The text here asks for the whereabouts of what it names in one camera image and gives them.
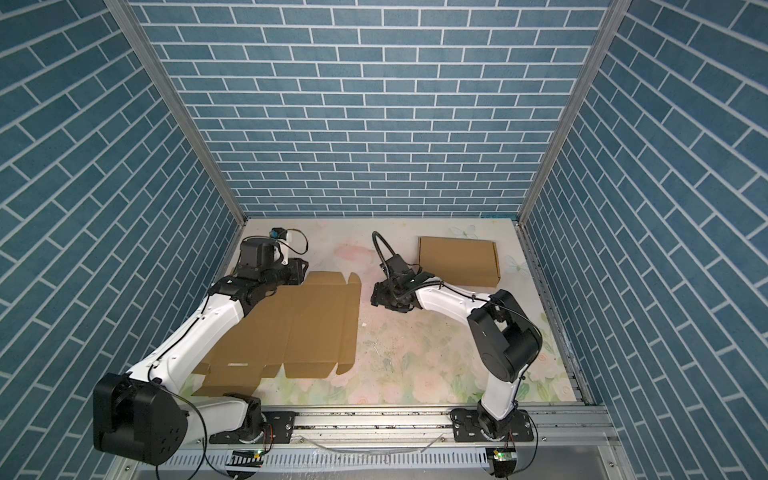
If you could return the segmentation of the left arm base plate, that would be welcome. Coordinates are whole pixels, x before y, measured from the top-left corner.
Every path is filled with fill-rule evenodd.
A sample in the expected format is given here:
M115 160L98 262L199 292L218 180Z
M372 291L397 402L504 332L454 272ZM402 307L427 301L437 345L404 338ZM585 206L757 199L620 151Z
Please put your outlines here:
M252 425L250 420L239 429L212 435L212 444L262 445L288 444L291 441L297 413L295 411L262 411Z

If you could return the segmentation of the brown cardboard box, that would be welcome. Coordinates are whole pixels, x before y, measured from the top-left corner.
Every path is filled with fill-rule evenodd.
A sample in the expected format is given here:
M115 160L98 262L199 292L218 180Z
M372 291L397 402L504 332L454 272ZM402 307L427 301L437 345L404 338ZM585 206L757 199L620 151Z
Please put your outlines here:
M501 280L497 247L488 240L422 236L418 264L457 286L496 287Z

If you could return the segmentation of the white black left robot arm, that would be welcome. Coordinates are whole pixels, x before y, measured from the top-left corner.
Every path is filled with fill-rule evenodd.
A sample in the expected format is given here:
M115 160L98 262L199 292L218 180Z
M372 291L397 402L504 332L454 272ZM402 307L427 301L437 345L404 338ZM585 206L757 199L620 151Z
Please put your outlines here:
M215 344L260 301L280 286L303 282L307 251L292 247L295 232L275 227L244 238L233 272L211 285L168 339L127 372L107 373L97 382L92 395L97 451L159 466L190 442L265 440L259 399L226 393L194 403L180 391Z

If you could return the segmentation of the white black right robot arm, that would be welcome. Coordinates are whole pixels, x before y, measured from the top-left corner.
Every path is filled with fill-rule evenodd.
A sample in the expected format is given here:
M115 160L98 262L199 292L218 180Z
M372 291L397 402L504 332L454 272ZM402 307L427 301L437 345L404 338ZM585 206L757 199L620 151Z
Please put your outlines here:
M467 325L489 372L478 422L491 440L509 436L521 383L543 347L540 329L510 292L475 293L453 286L414 269L379 232L372 233L372 242L386 279L374 285L371 304L399 313L434 311Z

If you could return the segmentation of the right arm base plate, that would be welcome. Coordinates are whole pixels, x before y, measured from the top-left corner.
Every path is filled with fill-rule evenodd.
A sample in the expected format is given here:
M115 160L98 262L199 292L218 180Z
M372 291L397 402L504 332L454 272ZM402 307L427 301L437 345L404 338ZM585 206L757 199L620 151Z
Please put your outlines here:
M528 412L521 409L511 411L502 420L488 414L481 406L474 409L454 408L450 411L455 442L530 442L534 431Z

